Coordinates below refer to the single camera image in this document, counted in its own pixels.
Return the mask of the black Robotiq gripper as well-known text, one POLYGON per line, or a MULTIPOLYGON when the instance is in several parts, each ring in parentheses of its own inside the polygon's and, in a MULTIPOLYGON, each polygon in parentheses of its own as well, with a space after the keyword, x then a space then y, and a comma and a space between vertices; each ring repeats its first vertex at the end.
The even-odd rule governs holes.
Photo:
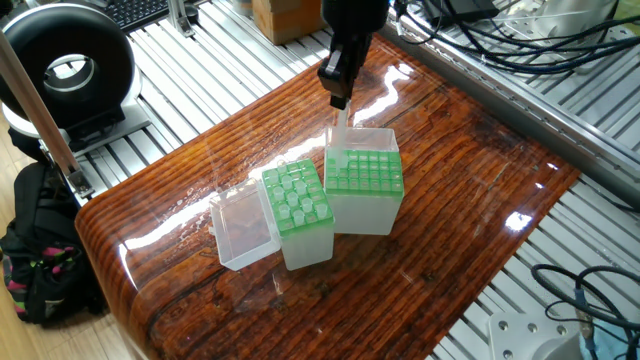
MULTIPOLYGON (((333 31, 331 50, 354 36, 379 31, 387 21, 389 7, 388 0, 323 0, 322 18, 333 31)), ((346 108, 366 53, 364 48, 336 50, 322 61, 317 75, 323 87, 332 93, 333 107, 346 108)))

